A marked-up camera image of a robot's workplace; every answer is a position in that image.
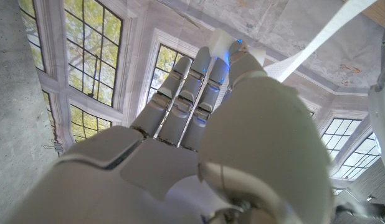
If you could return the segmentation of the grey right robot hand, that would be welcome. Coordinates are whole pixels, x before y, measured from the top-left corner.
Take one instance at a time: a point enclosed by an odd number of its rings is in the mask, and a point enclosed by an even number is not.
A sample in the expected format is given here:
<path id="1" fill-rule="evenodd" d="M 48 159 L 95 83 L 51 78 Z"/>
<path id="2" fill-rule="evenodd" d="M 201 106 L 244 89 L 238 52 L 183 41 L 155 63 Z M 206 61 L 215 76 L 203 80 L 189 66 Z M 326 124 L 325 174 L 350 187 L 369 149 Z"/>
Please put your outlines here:
<path id="1" fill-rule="evenodd" d="M 245 42 L 227 53 L 231 94 L 183 148 L 114 126 L 74 144 L 8 223 L 329 223 L 330 158 L 294 88 Z"/>

